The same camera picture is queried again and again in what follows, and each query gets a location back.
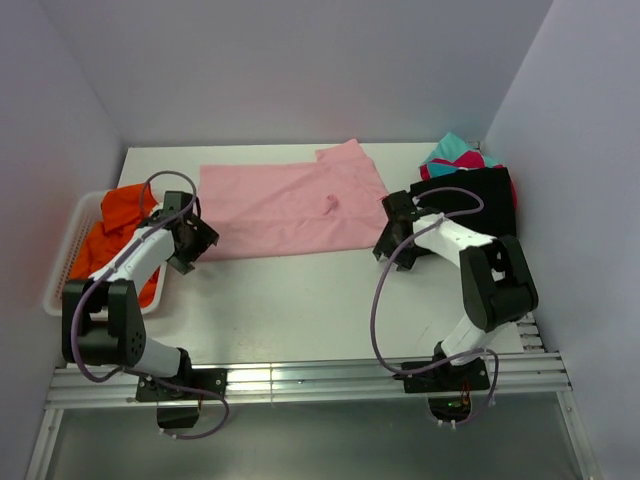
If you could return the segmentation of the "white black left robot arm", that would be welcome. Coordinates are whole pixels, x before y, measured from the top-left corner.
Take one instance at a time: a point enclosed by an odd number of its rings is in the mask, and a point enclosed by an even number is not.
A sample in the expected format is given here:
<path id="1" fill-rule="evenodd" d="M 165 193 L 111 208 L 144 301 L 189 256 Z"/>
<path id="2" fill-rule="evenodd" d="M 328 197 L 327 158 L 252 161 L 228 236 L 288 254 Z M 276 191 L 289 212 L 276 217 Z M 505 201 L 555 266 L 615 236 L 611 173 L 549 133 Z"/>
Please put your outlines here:
<path id="1" fill-rule="evenodd" d="M 159 377 L 159 388 L 183 399 L 195 386 L 186 352 L 146 334 L 138 296 L 161 266 L 186 275 L 219 234 L 201 219 L 194 194 L 168 191 L 162 208 L 143 219 L 131 240 L 87 279 L 70 280 L 62 291 L 62 354 L 98 383 L 91 366 L 114 366 Z"/>

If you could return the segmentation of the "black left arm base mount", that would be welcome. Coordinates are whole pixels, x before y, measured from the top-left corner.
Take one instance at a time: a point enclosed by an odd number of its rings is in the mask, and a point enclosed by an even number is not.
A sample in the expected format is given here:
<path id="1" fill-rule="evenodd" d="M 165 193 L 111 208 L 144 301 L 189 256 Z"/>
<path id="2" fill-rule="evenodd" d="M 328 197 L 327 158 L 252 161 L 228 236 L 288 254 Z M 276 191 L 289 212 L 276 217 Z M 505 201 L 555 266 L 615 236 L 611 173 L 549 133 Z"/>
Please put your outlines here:
<path id="1" fill-rule="evenodd" d="M 205 400 L 225 398 L 228 370 L 195 369 L 187 383 L 188 391 L 162 386 L 155 380 L 140 380 L 135 400 L 157 406 L 156 422 L 164 430 L 187 430 L 199 420 Z"/>

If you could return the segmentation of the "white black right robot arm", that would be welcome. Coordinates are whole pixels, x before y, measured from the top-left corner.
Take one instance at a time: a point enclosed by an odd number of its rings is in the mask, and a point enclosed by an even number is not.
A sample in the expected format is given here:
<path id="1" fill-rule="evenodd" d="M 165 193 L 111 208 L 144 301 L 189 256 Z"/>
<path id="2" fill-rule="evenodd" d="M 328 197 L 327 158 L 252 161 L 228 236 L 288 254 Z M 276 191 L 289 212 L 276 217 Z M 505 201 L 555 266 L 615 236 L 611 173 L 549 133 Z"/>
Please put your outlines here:
<path id="1" fill-rule="evenodd" d="M 449 213 L 418 206 L 421 199 L 443 192 L 462 194 L 476 205 Z M 512 235 L 495 237 L 456 222 L 459 217 L 481 213 L 485 208 L 484 200 L 467 189 L 440 187 L 416 196 L 398 191 L 386 196 L 382 206 L 387 224 L 373 255 L 386 263 L 374 290 L 369 319 L 375 358 L 383 368 L 399 376 L 417 376 L 433 370 L 438 386 L 455 389 L 467 377 L 467 363 L 491 355 L 498 364 L 497 353 L 487 344 L 507 324 L 519 321 L 538 307 L 539 295 L 522 246 Z M 380 350 L 376 331 L 378 307 L 391 269 L 411 269 L 425 251 L 458 268 L 464 316 L 438 344 L 443 359 L 425 367 L 400 369 L 392 366 Z"/>

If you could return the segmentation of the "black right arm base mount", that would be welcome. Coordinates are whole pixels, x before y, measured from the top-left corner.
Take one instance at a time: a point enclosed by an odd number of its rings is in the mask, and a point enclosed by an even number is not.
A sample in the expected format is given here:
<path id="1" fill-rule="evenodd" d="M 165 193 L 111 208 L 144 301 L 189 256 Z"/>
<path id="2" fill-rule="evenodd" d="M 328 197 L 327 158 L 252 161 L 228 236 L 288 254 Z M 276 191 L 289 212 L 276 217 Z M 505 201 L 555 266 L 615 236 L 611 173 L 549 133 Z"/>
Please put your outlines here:
<path id="1" fill-rule="evenodd" d="M 394 380 L 403 383 L 406 394 L 444 394 L 444 397 L 428 398 L 430 413 L 437 421 L 462 423 L 473 415 L 472 394 L 487 392 L 486 401 L 492 400 L 497 379 L 489 380 L 486 363 L 476 358 L 461 366 L 446 363 L 418 375 L 394 374 Z"/>

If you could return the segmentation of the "pink t-shirt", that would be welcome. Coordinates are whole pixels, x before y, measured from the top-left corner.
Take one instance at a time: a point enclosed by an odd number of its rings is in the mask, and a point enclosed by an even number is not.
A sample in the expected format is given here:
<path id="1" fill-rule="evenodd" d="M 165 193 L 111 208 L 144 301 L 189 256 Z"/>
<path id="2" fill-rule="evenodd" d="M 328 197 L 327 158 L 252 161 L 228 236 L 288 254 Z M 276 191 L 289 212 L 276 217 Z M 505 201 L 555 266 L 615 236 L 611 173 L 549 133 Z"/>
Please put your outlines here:
<path id="1" fill-rule="evenodd" d="M 312 162 L 203 165 L 203 220 L 220 235 L 207 261 L 367 249 L 387 223 L 389 194 L 356 140 L 319 149 Z"/>

